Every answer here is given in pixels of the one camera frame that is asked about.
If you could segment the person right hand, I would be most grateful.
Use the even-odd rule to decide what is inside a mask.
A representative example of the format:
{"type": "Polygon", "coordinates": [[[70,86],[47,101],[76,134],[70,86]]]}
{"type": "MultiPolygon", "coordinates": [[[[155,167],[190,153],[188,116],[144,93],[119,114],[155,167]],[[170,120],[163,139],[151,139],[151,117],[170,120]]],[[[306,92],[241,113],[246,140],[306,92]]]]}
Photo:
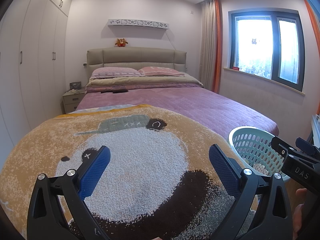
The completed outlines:
{"type": "MultiPolygon", "coordinates": [[[[296,191],[296,196],[300,198],[306,197],[307,194],[307,189],[302,188],[302,189],[297,189],[296,191]]],[[[293,213],[292,221],[293,221],[293,237],[292,239],[295,240],[298,237],[298,232],[302,227],[302,210],[303,210],[304,204],[299,204],[293,213]]]]}

